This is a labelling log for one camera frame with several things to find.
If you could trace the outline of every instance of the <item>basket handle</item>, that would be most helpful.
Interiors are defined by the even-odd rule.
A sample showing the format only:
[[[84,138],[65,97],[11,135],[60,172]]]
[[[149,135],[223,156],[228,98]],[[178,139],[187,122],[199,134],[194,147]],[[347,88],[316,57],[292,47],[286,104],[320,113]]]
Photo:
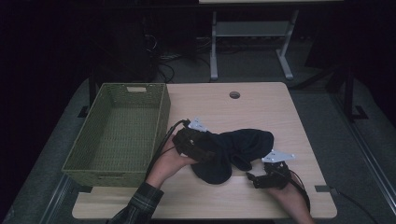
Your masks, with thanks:
[[[126,87],[128,92],[147,92],[146,87]]]
[[[97,175],[98,179],[123,179],[123,174]]]

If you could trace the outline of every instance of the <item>black cloth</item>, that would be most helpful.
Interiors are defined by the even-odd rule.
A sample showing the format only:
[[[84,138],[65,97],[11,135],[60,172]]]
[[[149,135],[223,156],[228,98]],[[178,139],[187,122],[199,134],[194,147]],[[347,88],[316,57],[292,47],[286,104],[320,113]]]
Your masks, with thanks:
[[[252,169],[251,161],[265,157],[274,146],[274,136],[257,129],[241,129],[227,133],[207,132],[196,146],[216,153],[212,161],[191,166],[195,174],[208,184],[221,184],[232,174],[233,164],[242,171]]]

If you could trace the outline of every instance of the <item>metal stand leg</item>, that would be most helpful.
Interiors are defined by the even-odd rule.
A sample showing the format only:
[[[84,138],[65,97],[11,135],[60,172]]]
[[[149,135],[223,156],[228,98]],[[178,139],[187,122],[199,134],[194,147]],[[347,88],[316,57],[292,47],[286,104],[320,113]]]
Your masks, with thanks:
[[[283,73],[285,74],[286,79],[292,80],[293,79],[293,74],[291,73],[291,70],[289,68],[288,61],[285,58],[286,55],[286,50],[288,49],[289,42],[291,39],[291,35],[293,34],[293,29],[294,29],[294,24],[297,20],[299,10],[294,10],[293,14],[291,15],[291,19],[288,25],[288,29],[285,35],[285,43],[282,46],[282,49],[277,49],[276,50],[276,56],[279,59],[280,65],[282,66]]]
[[[210,79],[218,80],[218,59],[216,57],[216,11],[212,21],[212,51],[210,52]]]
[[[353,122],[352,102],[353,101],[353,73],[350,68],[346,71],[346,86],[344,94],[344,113],[349,121]]]
[[[90,87],[90,108],[93,105],[93,101],[96,98],[96,83],[95,83],[95,74],[92,69],[91,75],[88,77],[88,85]]]

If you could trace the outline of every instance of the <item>left hand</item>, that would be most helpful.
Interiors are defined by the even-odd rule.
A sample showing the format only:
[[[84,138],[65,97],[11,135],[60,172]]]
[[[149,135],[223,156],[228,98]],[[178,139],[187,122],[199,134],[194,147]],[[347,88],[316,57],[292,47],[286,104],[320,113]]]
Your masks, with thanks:
[[[146,182],[154,188],[159,189],[167,178],[177,173],[182,167],[198,162],[189,157],[182,157],[177,153],[172,141],[174,137],[173,134],[169,137],[163,147],[163,154],[155,161],[146,179]]]

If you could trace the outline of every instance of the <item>hand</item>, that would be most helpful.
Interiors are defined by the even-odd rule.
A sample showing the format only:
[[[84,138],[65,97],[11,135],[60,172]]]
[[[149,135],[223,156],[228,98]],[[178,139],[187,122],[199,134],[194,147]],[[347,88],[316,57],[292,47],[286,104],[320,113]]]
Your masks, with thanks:
[[[172,141],[174,137],[173,134],[169,137],[163,147],[163,154],[155,161],[146,179],[146,182],[154,188],[159,189],[167,178],[177,173],[182,167],[198,162],[189,157],[182,157],[177,153]]]
[[[291,174],[291,178],[296,183],[300,184],[295,174]],[[285,209],[289,216],[297,223],[315,223],[306,207],[303,196],[291,183],[288,183],[283,189],[271,188],[266,191],[279,202],[283,209]]]

